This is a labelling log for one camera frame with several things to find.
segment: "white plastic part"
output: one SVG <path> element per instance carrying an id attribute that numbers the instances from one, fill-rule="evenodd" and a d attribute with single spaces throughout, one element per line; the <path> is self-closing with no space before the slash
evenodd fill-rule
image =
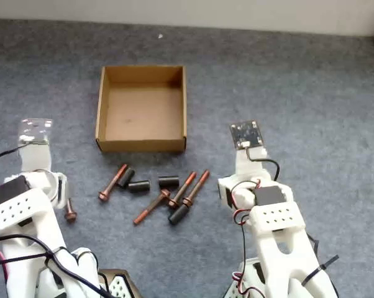
<path id="1" fill-rule="evenodd" d="M 64 287 L 57 286 L 50 269 L 45 269 L 39 274 L 38 288 L 35 293 L 36 298 L 57 297 L 65 293 Z"/>
<path id="2" fill-rule="evenodd" d="M 52 157 L 48 144 L 30 144 L 19 149 L 21 157 L 21 171 L 31 172 L 36 169 L 47 169 L 52 167 Z"/>
<path id="3" fill-rule="evenodd" d="M 252 159 L 266 158 L 267 150 L 263 146 L 249 148 L 249 156 Z M 255 172 L 261 172 L 263 169 L 262 163 L 254 163 L 248 159 L 245 150 L 237 150 L 235 154 L 235 173 L 238 175 L 248 174 L 249 176 L 258 176 Z"/>
<path id="4" fill-rule="evenodd" d="M 116 276 L 109 285 L 110 294 L 114 297 L 120 298 L 132 298 L 132 295 L 129 292 L 129 288 L 126 285 L 125 279 L 123 276 Z"/>
<path id="5" fill-rule="evenodd" d="M 266 298 L 287 298 L 290 279 L 302 282 L 319 266 L 299 208 L 295 202 L 255 206 L 250 221 L 266 280 Z M 281 252 L 279 242 L 286 243 L 290 253 Z M 315 298 L 336 298 L 323 270 L 305 288 Z"/>
<path id="6" fill-rule="evenodd" d="M 94 284 L 97 288 L 100 288 L 98 278 L 98 264 L 96 258 L 90 253 L 89 248 L 81 247 L 73 251 L 73 255 L 76 255 L 78 260 L 78 267 L 80 269 L 81 276 L 87 279 L 90 283 Z M 91 290 L 90 288 L 83 285 L 84 291 L 89 294 L 88 297 L 100 298 L 100 295 Z"/>
<path id="7" fill-rule="evenodd" d="M 30 189 L 0 204 L 0 235 L 24 233 L 24 228 L 18 223 L 28 218 L 32 219 L 31 224 L 35 226 L 35 236 L 52 251 L 61 246 L 65 247 L 53 207 L 41 189 Z M 26 239 L 15 238 L 2 242 L 2 251 L 5 258 L 16 258 L 42 253 L 43 249 L 36 243 L 29 244 Z M 60 250 L 56 257 L 65 268 L 78 275 L 82 274 L 69 252 Z M 39 272 L 45 268 L 44 261 L 45 258 L 41 257 L 7 264 L 9 277 L 6 288 L 9 298 L 34 297 Z M 61 277 L 65 291 L 70 297 L 95 297 L 87 296 L 79 282 L 62 273 L 51 261 L 48 265 Z"/>
<path id="8" fill-rule="evenodd" d="M 4 183 L 16 179 L 20 175 L 25 176 L 31 188 L 41 189 L 49 198 L 53 208 L 62 209 L 66 206 L 67 200 L 70 198 L 70 191 L 67 176 L 65 176 L 63 173 L 54 173 L 40 169 L 34 172 L 25 172 L 12 175 L 5 178 Z M 61 189 L 59 189 L 59 181 L 62 182 Z"/>
<path id="9" fill-rule="evenodd" d="M 255 206 L 250 212 L 250 221 L 256 236 L 268 236 L 284 228 L 304 229 L 306 224 L 295 202 Z"/>
<path id="10" fill-rule="evenodd" d="M 72 254 L 78 258 L 78 267 L 81 271 L 81 277 L 87 279 L 96 287 L 100 287 L 100 284 L 98 283 L 96 259 L 88 252 L 90 252 L 88 248 L 79 248 L 73 251 Z M 88 288 L 85 289 L 85 292 L 90 292 L 88 297 L 99 297 L 99 294 Z M 36 298 L 57 297 L 62 293 L 65 293 L 65 289 L 63 287 L 59 289 L 53 278 L 52 272 L 49 269 L 43 270 L 39 276 L 39 286 L 37 288 Z"/>
<path id="11" fill-rule="evenodd" d="M 267 151 L 264 147 L 250 148 L 249 155 L 251 158 L 266 158 Z M 220 178 L 217 181 L 222 204 L 228 205 L 226 189 L 231 190 L 237 183 L 241 181 L 257 181 L 257 179 L 271 180 L 271 177 L 269 172 L 263 168 L 261 162 L 252 162 L 248 159 L 245 150 L 237 150 L 235 156 L 235 174 L 229 177 Z M 253 202 L 251 202 L 249 199 L 247 199 L 246 202 L 240 202 L 241 207 L 252 207 L 252 203 Z"/>

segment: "wire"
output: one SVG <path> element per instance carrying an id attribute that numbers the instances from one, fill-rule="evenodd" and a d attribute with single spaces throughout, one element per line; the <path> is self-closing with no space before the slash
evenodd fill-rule
<path id="1" fill-rule="evenodd" d="M 277 163 L 275 160 L 272 160 L 270 158 L 251 158 L 250 157 L 250 153 L 249 153 L 249 148 L 246 148 L 245 152 L 247 153 L 247 158 L 250 160 L 250 161 L 253 161 L 253 162 L 263 162 L 263 161 L 267 161 L 269 163 L 273 163 L 275 166 L 276 166 L 276 171 L 275 171 L 275 175 L 274 175 L 274 181 L 276 181 L 278 179 L 278 175 L 280 174 L 280 164 Z"/>
<path id="2" fill-rule="evenodd" d="M 100 275 L 104 279 L 104 283 L 106 284 L 106 290 L 108 293 L 110 293 L 110 287 L 108 285 L 107 276 L 104 273 L 98 272 L 98 275 Z"/>
<path id="3" fill-rule="evenodd" d="M 28 145 L 30 145 L 30 144 L 31 144 L 31 143 L 26 143 L 26 144 L 24 144 L 24 145 L 18 146 L 18 147 L 15 148 L 15 149 L 11 149 L 11 150 L 7 150 L 7 151 L 3 151 L 2 153 L 0 153 L 0 157 L 5 156 L 5 155 L 8 155 L 8 154 L 11 154 L 11 153 L 13 153 L 13 152 L 16 152 L 18 149 L 23 148 L 23 147 L 25 147 L 25 146 L 28 146 Z"/>
<path id="4" fill-rule="evenodd" d="M 231 189 L 231 198 L 232 198 L 232 205 L 234 206 L 234 208 L 235 209 L 239 209 L 238 207 L 237 207 L 237 204 L 235 203 L 235 198 L 234 198 L 234 195 L 232 194 L 232 192 L 234 191 L 234 189 L 238 186 L 238 185 L 240 185 L 240 184 L 242 184 L 242 183 L 254 183 L 254 185 L 255 185 L 255 188 L 257 188 L 257 186 L 258 186 L 258 184 L 260 185 L 260 179 L 258 179 L 258 182 L 255 182 L 255 181 L 251 181 L 251 180 L 243 180 L 243 181 L 240 181 L 240 182 L 238 182 L 236 185 L 234 185 L 233 187 L 232 187 L 232 189 Z"/>
<path id="5" fill-rule="evenodd" d="M 1 251 L 0 251 L 0 260 L 1 261 L 5 260 L 5 256 L 3 255 L 3 253 Z M 2 270 L 3 270 L 3 276 L 4 276 L 4 279 L 5 279 L 5 283 L 6 283 L 7 282 L 7 278 L 9 276 L 9 274 L 7 272 L 6 264 L 2 264 Z"/>
<path id="6" fill-rule="evenodd" d="M 96 268 L 99 269 L 99 260 L 98 260 L 98 257 L 92 252 L 92 251 L 83 251 L 79 256 L 76 257 L 76 263 L 79 264 L 80 263 L 80 258 L 87 254 L 87 253 L 90 253 L 91 255 L 93 255 L 94 259 L 96 260 Z"/>
<path id="7" fill-rule="evenodd" d="M 251 286 L 251 287 L 246 288 L 246 290 L 244 290 L 244 291 L 242 290 L 242 280 L 244 279 L 245 267 L 246 267 L 246 264 L 247 264 L 247 250 L 246 250 L 246 245 L 245 245 L 245 230 L 244 230 L 244 224 L 246 223 L 246 220 L 244 220 L 244 218 L 246 218 L 248 216 L 249 216 L 249 214 L 245 214 L 244 216 L 242 216 L 241 221 L 240 221 L 240 226 L 241 226 L 241 230 L 242 230 L 242 243 L 243 243 L 243 246 L 244 246 L 244 266 L 242 268 L 242 272 L 233 272 L 232 273 L 232 279 L 237 281 L 237 289 L 238 289 L 239 294 L 246 295 L 246 293 L 248 293 L 250 290 L 254 290 L 254 291 L 258 292 L 263 298 L 266 298 L 264 296 L 263 292 L 257 287 Z"/>
<path id="8" fill-rule="evenodd" d="M 0 241 L 14 239 L 14 238 L 25 238 L 25 239 L 32 240 L 33 242 L 36 242 L 39 246 L 41 246 L 45 250 L 45 253 L 41 253 L 41 254 L 37 254 L 37 255 L 31 255 L 31 256 L 23 256 L 23 257 L 13 258 L 13 259 L 7 259 L 7 260 L 4 260 L 4 261 L 0 261 L 0 264 L 10 263 L 10 262 L 15 262 L 15 261 L 22 261 L 22 260 L 33 259 L 33 258 L 39 258 L 41 256 L 45 256 L 46 257 L 46 261 L 45 261 L 46 266 L 48 264 L 48 261 L 52 260 L 56 264 L 56 266 L 59 268 L 59 270 L 62 271 L 63 273 L 65 273 L 65 274 L 67 274 L 69 277 L 74 278 L 75 280 L 84 284 L 85 286 L 87 286 L 88 288 L 90 288 L 94 292 L 98 293 L 99 295 L 103 296 L 104 298 L 112 298 L 112 295 L 107 293 L 104 289 L 97 288 L 94 284 L 92 284 L 91 282 L 89 282 L 85 278 L 82 278 L 81 276 L 75 274 L 74 272 L 66 269 L 61 264 L 61 262 L 59 262 L 59 260 L 57 259 L 56 255 L 55 255 L 55 253 L 57 251 L 53 252 L 42 240 L 39 240 L 38 238 L 36 238 L 34 236 L 31 236 L 31 235 L 27 235 L 27 234 L 12 234 L 12 235 L 0 236 Z"/>

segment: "gray carpet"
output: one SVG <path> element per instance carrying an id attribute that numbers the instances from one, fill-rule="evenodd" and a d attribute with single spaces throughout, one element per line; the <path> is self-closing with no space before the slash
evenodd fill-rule
<path id="1" fill-rule="evenodd" d="M 188 144 L 182 155 L 102 154 L 94 142 L 100 67 L 182 64 Z M 142 25 L 0 20 L 0 152 L 24 117 L 55 121 L 53 170 L 74 184 L 78 222 L 58 220 L 69 248 L 91 248 L 102 268 L 125 268 L 144 297 L 220 297 L 242 259 L 216 179 L 234 170 L 228 125 L 257 119 L 292 187 L 341 297 L 374 297 L 374 44 L 367 38 Z M 139 179 L 211 170 L 188 218 L 172 228 L 160 208 L 132 219 L 157 193 L 97 193 L 121 163 Z M 17 155 L 0 160 L 2 178 Z M 255 255 L 252 237 L 249 256 Z M 0 297 L 4 297 L 0 270 Z"/>

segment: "circuit board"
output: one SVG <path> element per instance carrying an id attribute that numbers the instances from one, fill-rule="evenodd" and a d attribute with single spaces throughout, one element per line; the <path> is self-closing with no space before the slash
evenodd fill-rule
<path id="1" fill-rule="evenodd" d="M 263 146 L 263 138 L 255 120 L 231 124 L 230 130 L 237 150 Z"/>

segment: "copper screw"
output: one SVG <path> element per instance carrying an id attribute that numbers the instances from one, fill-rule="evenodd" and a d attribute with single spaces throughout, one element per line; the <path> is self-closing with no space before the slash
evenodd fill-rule
<path id="1" fill-rule="evenodd" d="M 164 199 L 168 199 L 169 200 L 169 196 L 170 196 L 170 191 L 167 190 L 167 189 L 161 189 L 161 193 L 158 195 L 158 197 L 156 197 L 151 203 L 150 205 L 148 205 L 148 207 L 146 209 L 144 209 L 142 211 L 142 213 L 140 213 L 140 215 L 133 221 L 133 223 L 135 225 L 138 225 L 139 223 L 141 223 L 143 221 L 143 219 L 145 219 L 149 213 L 151 213 L 152 210 L 154 210 L 154 208 L 156 208 L 156 206 L 158 206 L 162 200 Z"/>
<path id="2" fill-rule="evenodd" d="M 122 177 L 122 175 L 125 173 L 128 165 L 123 164 L 121 168 L 119 169 L 118 173 L 114 176 L 114 178 L 111 180 L 111 182 L 108 184 L 107 188 L 101 192 L 99 192 L 99 199 L 103 202 L 107 202 L 110 196 L 110 192 L 114 188 L 115 184 L 118 182 L 118 180 Z"/>
<path id="3" fill-rule="evenodd" d="M 190 192 L 190 194 L 183 199 L 183 204 L 187 205 L 188 207 L 191 207 L 194 204 L 194 198 L 197 195 L 198 191 L 201 189 L 202 185 L 204 185 L 205 181 L 209 177 L 209 170 L 205 170 L 205 172 L 202 174 L 200 179 L 198 180 L 197 184 L 195 184 L 193 190 Z"/>
<path id="4" fill-rule="evenodd" d="M 202 185 L 204 185 L 208 177 L 209 177 L 209 171 L 206 169 L 205 172 L 200 177 L 200 179 L 198 180 L 197 184 L 195 184 L 190 194 L 183 199 L 183 203 L 180 204 L 179 207 L 174 211 L 174 213 L 172 213 L 168 217 L 168 220 L 172 225 L 177 225 L 177 223 L 186 216 L 191 206 L 194 204 L 195 196 L 197 195 L 198 191 L 201 189 Z"/>
<path id="5" fill-rule="evenodd" d="M 187 187 L 193 182 L 194 178 L 197 176 L 196 172 L 191 172 L 184 184 L 179 188 L 178 192 L 175 194 L 173 199 L 170 199 L 168 201 L 168 206 L 172 209 L 176 209 L 179 207 L 179 199 L 182 197 L 183 194 L 185 194 Z"/>
<path id="6" fill-rule="evenodd" d="M 67 206 L 65 207 L 65 212 L 66 213 L 64 215 L 64 218 L 67 219 L 67 222 L 73 223 L 76 220 L 76 216 L 78 215 L 78 213 L 74 211 L 70 198 L 68 198 L 67 200 Z"/>

